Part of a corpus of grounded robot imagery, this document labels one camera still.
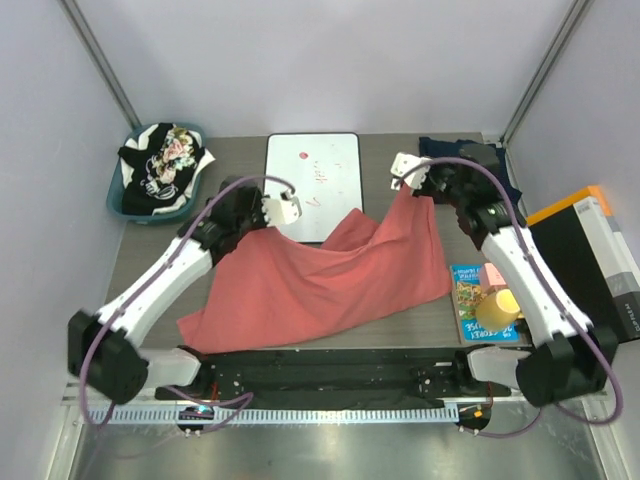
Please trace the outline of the red t shirt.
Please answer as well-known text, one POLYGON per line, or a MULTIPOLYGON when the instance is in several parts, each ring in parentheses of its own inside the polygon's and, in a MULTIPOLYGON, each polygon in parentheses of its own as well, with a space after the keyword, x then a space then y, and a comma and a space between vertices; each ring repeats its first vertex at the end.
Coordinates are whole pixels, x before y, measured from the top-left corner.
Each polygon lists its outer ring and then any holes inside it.
POLYGON ((404 187, 382 222, 354 209, 319 247, 275 228, 249 233, 217 265, 206 305, 177 326, 203 354, 253 350, 330 336, 450 291, 434 202, 404 187))

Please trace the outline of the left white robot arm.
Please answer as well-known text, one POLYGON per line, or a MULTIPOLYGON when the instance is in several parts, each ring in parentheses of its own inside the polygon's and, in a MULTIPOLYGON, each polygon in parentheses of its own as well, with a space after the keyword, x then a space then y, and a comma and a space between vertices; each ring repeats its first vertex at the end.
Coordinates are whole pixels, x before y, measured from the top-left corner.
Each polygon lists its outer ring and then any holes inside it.
POLYGON ((94 314, 80 310, 69 320, 68 370, 79 379, 80 402, 87 402, 88 389, 117 405, 145 388, 179 386, 193 399, 211 391, 213 375, 202 367, 200 354, 186 347, 144 352, 140 346, 192 283, 231 253, 248 232, 264 227, 258 180, 229 178, 124 293, 94 314))

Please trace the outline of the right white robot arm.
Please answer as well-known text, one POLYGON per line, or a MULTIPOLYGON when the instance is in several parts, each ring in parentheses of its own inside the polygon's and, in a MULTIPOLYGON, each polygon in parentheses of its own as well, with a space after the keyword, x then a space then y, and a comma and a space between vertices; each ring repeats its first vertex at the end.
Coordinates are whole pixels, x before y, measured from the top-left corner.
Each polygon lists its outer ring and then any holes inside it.
POLYGON ((451 371, 457 391, 472 395, 487 382, 519 390, 534 407, 594 394, 610 386, 613 422, 624 396, 612 363, 619 342, 568 296, 540 255, 526 220, 498 177, 476 160, 425 157, 412 183, 416 197, 452 206, 460 229, 495 265, 520 307, 531 339, 527 351, 482 346, 451 371))

